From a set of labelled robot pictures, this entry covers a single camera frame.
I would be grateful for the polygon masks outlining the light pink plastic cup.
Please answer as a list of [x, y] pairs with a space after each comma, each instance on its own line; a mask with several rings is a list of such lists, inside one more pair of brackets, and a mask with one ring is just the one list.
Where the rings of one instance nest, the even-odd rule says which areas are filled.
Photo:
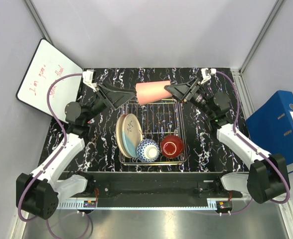
[[164, 88], [165, 86], [170, 86], [170, 81], [137, 83], [138, 103], [142, 106], [172, 97], [172, 94]]

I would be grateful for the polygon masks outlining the metal wire dish rack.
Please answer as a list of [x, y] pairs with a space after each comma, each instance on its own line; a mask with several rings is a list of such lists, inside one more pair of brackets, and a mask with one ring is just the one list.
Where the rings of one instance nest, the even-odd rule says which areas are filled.
[[168, 135], [178, 136], [183, 142], [181, 155], [167, 158], [160, 154], [155, 162], [141, 162], [136, 158], [127, 158], [122, 153], [119, 161], [126, 166], [169, 166], [181, 165], [188, 159], [186, 134], [181, 104], [173, 99], [140, 106], [136, 99], [128, 101], [122, 106], [123, 114], [135, 114], [142, 128], [143, 138], [151, 138], [158, 144]]

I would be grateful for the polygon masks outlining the cream and blue plate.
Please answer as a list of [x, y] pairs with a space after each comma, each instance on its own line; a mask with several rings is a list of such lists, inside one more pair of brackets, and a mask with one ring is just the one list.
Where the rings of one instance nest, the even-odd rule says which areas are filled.
[[137, 147], [143, 139], [141, 124], [134, 114], [125, 116], [122, 123], [124, 147], [131, 158], [137, 158]]

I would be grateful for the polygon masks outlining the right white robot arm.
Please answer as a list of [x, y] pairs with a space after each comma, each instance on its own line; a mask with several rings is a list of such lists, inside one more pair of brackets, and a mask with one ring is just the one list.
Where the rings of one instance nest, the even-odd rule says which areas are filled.
[[249, 194], [253, 200], [262, 204], [285, 194], [282, 203], [290, 198], [290, 182], [285, 158], [281, 154], [271, 154], [260, 148], [236, 128], [226, 115], [230, 110], [227, 93], [217, 92], [207, 97], [200, 86], [200, 80], [164, 87], [179, 102], [192, 103], [207, 115], [211, 134], [229, 147], [247, 166], [247, 173], [230, 172], [224, 174], [213, 185], [218, 197], [225, 197], [231, 191]]

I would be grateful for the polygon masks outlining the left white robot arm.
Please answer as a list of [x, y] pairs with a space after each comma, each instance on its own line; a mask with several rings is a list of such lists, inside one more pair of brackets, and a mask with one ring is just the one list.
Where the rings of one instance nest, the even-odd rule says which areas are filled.
[[116, 110], [135, 97], [136, 91], [120, 89], [109, 84], [94, 85], [95, 98], [84, 106], [79, 102], [69, 102], [65, 107], [67, 129], [63, 129], [64, 138], [48, 158], [30, 174], [22, 173], [16, 180], [16, 206], [21, 214], [26, 211], [44, 220], [56, 211], [59, 202], [76, 194], [90, 197], [95, 191], [94, 176], [81, 171], [59, 181], [61, 174], [74, 157], [89, 142], [94, 126], [89, 123], [105, 109]]

